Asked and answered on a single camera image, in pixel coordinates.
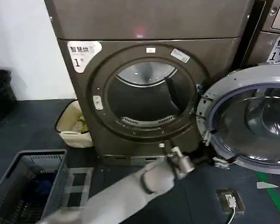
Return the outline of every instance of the laundry basket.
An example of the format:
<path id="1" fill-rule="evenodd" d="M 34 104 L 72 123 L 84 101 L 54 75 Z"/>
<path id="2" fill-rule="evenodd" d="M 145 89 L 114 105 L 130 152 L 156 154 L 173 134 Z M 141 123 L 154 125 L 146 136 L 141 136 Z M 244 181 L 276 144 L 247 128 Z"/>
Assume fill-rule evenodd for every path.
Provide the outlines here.
<path id="1" fill-rule="evenodd" d="M 0 224 L 35 224 L 60 207 L 65 156 L 66 150 L 18 153 L 0 181 Z"/>
<path id="2" fill-rule="evenodd" d="M 64 142 L 75 148 L 92 147 L 92 139 L 87 131 L 75 130 L 79 118 L 83 116 L 80 104 L 77 100 L 71 102 L 57 120 L 55 130 L 59 133 Z"/>

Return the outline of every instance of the washing machine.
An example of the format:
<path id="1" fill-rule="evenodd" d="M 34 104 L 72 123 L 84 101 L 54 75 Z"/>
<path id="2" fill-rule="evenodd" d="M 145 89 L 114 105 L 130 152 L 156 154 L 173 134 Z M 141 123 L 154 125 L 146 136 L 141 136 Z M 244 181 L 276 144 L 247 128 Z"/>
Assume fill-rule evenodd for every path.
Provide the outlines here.
<path id="1" fill-rule="evenodd" d="M 280 63 L 280 0 L 256 0 L 233 68 Z"/>
<path id="2" fill-rule="evenodd" d="M 96 151 L 142 165 L 196 150 L 196 108 L 229 71 L 253 0 L 48 0 Z"/>

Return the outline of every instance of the white cable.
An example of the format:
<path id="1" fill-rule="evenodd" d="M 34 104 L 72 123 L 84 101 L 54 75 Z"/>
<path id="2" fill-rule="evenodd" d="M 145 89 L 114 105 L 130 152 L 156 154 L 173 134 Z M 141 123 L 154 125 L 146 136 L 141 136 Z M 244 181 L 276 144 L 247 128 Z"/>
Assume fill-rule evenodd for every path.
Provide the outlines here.
<path id="1" fill-rule="evenodd" d="M 228 221 L 227 224 L 230 224 L 230 223 L 232 222 L 233 218 L 234 218 L 234 215 L 235 215 L 235 208 L 233 207 L 232 209 L 233 209 L 233 214 L 232 214 L 232 217 L 230 218 L 230 220 Z"/>

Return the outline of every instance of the dryer door opening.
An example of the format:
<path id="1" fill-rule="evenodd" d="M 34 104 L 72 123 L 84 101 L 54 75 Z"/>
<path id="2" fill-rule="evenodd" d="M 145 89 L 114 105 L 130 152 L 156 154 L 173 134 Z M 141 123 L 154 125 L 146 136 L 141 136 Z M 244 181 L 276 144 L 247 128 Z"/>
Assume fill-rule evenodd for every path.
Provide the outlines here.
<path id="1" fill-rule="evenodd" d="M 141 62 L 112 81 L 108 102 L 115 116 L 140 128 L 163 126 L 179 117 L 194 97 L 186 74 L 172 65 Z"/>
<path id="2" fill-rule="evenodd" d="M 196 128 L 197 87 L 209 80 L 194 56 L 159 43 L 123 49 L 91 76 L 87 98 L 101 123 L 139 141 L 172 138 Z"/>
<path id="3" fill-rule="evenodd" d="M 280 65 L 235 72 L 213 85 L 205 100 L 214 95 L 197 119 L 201 133 L 212 130 L 212 146 L 225 158 L 239 155 L 238 165 L 280 174 Z"/>

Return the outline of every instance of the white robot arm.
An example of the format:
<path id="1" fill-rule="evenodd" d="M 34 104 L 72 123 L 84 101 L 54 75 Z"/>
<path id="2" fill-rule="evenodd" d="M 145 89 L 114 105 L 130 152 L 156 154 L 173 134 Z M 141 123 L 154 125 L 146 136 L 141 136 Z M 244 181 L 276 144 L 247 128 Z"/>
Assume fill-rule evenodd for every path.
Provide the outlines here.
<path id="1" fill-rule="evenodd" d="M 39 224 L 118 224 L 148 202 L 174 187 L 174 179 L 182 179 L 194 169 L 189 157 L 178 147 L 176 156 L 156 160 L 89 199 L 80 211 L 58 210 Z"/>

